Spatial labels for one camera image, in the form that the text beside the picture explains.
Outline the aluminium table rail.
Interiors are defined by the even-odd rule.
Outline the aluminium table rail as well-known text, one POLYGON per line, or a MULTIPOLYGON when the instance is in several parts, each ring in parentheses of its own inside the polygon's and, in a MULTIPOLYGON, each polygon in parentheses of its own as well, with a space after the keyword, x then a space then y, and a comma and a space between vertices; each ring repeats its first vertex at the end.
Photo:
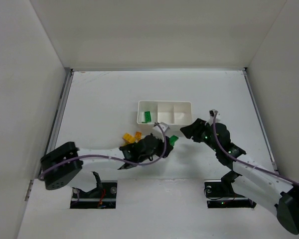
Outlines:
POLYGON ((274 159, 274 155, 273 155, 270 143, 269 143, 269 139, 267 137, 267 134, 266 134, 266 131, 265 131, 265 128, 264 128, 264 124, 263 124, 263 121, 262 121, 262 118, 261 118, 261 115, 260 115, 260 111, 259 111, 259 108, 257 106, 256 99, 255 99, 255 96, 254 96, 254 93, 253 93, 253 90, 252 90, 252 87, 251 87, 251 84, 250 84, 250 81, 249 81, 249 78, 248 78, 247 69, 248 68, 244 68, 243 71, 242 71, 243 75, 244 75, 244 78, 245 78, 245 82, 246 82, 250 97, 251 97, 252 102, 253 102, 253 106, 254 106, 254 109, 255 109, 255 112, 256 112, 256 115, 257 115, 259 125, 260 125, 261 130, 262 130, 262 134, 263 134, 263 137, 264 137, 264 140, 265 140, 265 143, 266 143, 267 151, 270 155, 270 160, 272 162, 273 169, 274 169, 275 172, 279 173, 279 170, 278 170, 278 167, 277 167, 277 164, 276 164, 276 161, 274 159))
MULTIPOLYGON (((49 132, 49 135, 48 135, 48 140, 46 142, 46 146, 45 146, 45 149, 44 149, 44 152, 43 152, 43 156, 45 156, 47 154, 48 149, 50 147, 51 138, 52 138, 52 135, 53 135, 53 132, 54 132, 56 122, 57 122, 58 117, 59 117, 59 110, 60 110, 60 107, 61 107, 61 103, 63 101, 62 99, 63 99, 63 96, 65 95, 66 88, 67 88, 68 82, 70 80, 70 76, 72 75, 72 71, 73 71, 73 69, 71 69, 69 67, 65 67, 64 70, 65 70, 66 75, 65 75, 65 79, 64 79, 63 85, 62 85, 62 89, 61 89, 61 92, 60 92, 60 95, 59 95, 59 98, 58 98, 56 111, 55 111, 55 114, 54 114, 54 117, 53 117, 52 125, 51 125, 51 128, 50 128, 50 132, 49 132)), ((24 199, 25 202, 27 202, 29 200, 30 192, 31 192, 34 180, 39 177, 40 173, 41 173, 41 163, 40 163, 40 159, 38 159, 36 161, 36 165, 35 165, 34 177, 33 177, 33 179, 30 180, 29 185, 28 185, 27 193, 26 193, 25 199, 24 199)))

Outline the green lego plate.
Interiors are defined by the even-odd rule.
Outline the green lego plate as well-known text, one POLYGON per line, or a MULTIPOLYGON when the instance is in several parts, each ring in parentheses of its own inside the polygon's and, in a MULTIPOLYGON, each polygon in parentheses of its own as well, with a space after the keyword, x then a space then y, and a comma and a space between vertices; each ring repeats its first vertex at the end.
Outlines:
POLYGON ((151 122, 151 114, 150 111, 144 112, 144 120, 141 123, 150 123, 151 122))

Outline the right aluminium table rail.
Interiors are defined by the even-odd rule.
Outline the right aluminium table rail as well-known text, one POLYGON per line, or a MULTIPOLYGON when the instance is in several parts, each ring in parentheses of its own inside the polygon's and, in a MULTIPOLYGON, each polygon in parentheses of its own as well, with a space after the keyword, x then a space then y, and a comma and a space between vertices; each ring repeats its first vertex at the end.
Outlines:
POLYGON ((254 93, 253 93, 253 90, 252 90, 252 87, 251 87, 251 84, 250 84, 250 81, 249 81, 249 78, 248 78, 247 69, 248 68, 244 68, 243 71, 242 71, 243 75, 244 75, 244 78, 245 78, 245 82, 246 82, 250 97, 251 97, 252 102, 253 102, 253 106, 254 106, 254 109, 255 109, 255 112, 256 112, 256 115, 257 115, 259 125, 260 125, 261 130, 262 130, 262 134, 263 134, 263 137, 264 137, 264 140, 265 140, 265 143, 266 143, 267 151, 270 155, 270 160, 272 162, 273 169, 274 169, 275 172, 279 173, 279 170, 278 170, 278 167, 277 167, 277 164, 276 164, 276 161, 274 159, 274 155, 273 155, 270 143, 269 143, 269 139, 267 137, 267 134, 266 134, 266 131, 265 131, 265 128, 264 128, 264 124, 263 124, 263 121, 262 121, 262 118, 261 118, 261 115, 260 115, 260 111, 259 111, 259 108, 257 106, 256 99, 255 99, 255 96, 254 96, 254 93))

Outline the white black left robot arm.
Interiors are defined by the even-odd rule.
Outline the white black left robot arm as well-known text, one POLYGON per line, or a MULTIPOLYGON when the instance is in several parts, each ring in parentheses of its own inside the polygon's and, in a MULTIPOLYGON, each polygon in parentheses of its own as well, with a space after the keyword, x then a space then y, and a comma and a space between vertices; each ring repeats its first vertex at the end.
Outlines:
POLYGON ((87 149, 69 141, 41 158, 40 179, 47 190, 70 186, 88 192, 97 186, 97 176, 105 180, 198 177, 202 149, 168 130, 165 123, 155 123, 140 140, 112 149, 87 149))

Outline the green square lego brick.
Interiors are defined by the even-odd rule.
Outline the green square lego brick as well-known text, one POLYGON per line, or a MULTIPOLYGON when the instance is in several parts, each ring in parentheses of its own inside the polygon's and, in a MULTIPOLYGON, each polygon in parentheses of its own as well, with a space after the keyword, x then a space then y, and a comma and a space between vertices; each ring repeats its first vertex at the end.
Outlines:
POLYGON ((171 146, 175 146, 175 143, 179 140, 179 137, 176 136, 176 135, 172 135, 170 138, 169 138, 169 144, 171 146))

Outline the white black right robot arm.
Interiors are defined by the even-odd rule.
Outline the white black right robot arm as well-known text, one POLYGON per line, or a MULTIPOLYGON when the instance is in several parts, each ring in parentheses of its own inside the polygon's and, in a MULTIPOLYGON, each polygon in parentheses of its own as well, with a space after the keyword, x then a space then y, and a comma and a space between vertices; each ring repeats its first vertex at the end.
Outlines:
POLYGON ((246 151, 231 141, 226 125, 196 119, 188 126, 186 137, 205 143, 229 172, 221 178, 229 193, 242 195, 261 205, 281 226, 293 235, 299 234, 299 182, 256 165, 246 151))

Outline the yellow round lego brick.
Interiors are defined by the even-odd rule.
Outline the yellow round lego brick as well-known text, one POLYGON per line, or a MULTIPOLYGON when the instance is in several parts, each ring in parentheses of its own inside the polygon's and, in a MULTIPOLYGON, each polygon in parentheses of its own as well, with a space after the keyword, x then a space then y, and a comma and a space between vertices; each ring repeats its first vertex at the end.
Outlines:
POLYGON ((122 137, 125 144, 135 143, 136 139, 134 136, 130 135, 129 133, 125 133, 122 137))

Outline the left aluminium table rail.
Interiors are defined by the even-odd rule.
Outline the left aluminium table rail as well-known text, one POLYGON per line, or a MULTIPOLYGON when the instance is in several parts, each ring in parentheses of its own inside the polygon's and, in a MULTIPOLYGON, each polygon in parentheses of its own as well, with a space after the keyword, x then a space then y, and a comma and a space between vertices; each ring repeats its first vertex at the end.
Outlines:
MULTIPOLYGON (((53 117, 52 125, 51 125, 51 128, 50 128, 50 132, 49 132, 49 135, 48 135, 48 140, 46 142, 46 146, 45 146, 45 149, 44 149, 44 152, 43 152, 43 156, 45 156, 47 154, 48 149, 50 147, 51 138, 52 138, 52 135, 53 135, 53 132, 54 132, 56 122, 57 122, 58 117, 59 117, 59 110, 60 110, 60 107, 61 107, 61 103, 63 101, 62 99, 63 99, 63 96, 65 95, 66 88, 67 88, 68 82, 70 80, 70 76, 72 75, 72 71, 73 71, 73 69, 71 69, 69 67, 65 67, 64 70, 65 70, 66 75, 65 75, 65 79, 64 79, 63 85, 62 85, 62 89, 61 89, 61 92, 60 92, 60 95, 59 95, 59 98, 58 98, 56 111, 55 111, 55 114, 54 114, 54 117, 53 117)), ((34 180, 39 177, 40 173, 41 173, 41 163, 40 163, 40 159, 38 159, 36 161, 36 165, 35 165, 34 177, 33 177, 33 179, 30 180, 29 185, 28 185, 27 193, 26 193, 25 199, 24 199, 25 202, 27 202, 29 200, 30 192, 31 192, 34 180)))

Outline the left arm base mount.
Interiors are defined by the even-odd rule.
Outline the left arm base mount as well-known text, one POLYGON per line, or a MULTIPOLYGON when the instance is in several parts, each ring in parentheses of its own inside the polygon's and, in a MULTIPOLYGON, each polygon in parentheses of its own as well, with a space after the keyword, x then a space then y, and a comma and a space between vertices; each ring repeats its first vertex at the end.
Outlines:
POLYGON ((84 192, 73 188, 70 209, 115 209, 117 181, 103 181, 97 172, 93 172, 95 187, 84 192))

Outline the white three-compartment plastic bin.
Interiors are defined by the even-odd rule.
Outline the white three-compartment plastic bin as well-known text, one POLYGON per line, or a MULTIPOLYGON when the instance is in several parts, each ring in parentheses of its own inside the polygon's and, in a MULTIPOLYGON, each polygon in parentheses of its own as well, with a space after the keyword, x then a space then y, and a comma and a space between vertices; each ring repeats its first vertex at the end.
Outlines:
POLYGON ((144 112, 150 111, 151 122, 164 122, 170 125, 192 123, 191 102, 177 101, 139 101, 137 123, 143 124, 144 112))

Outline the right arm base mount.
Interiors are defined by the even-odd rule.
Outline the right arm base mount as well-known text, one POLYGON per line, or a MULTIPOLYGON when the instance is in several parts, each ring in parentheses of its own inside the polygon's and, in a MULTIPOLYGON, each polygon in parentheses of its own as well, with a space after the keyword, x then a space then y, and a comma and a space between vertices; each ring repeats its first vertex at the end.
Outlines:
POLYGON ((256 203, 233 191, 231 183, 239 174, 230 171, 219 180, 204 181, 204 195, 207 199, 207 208, 251 208, 256 207, 256 203))

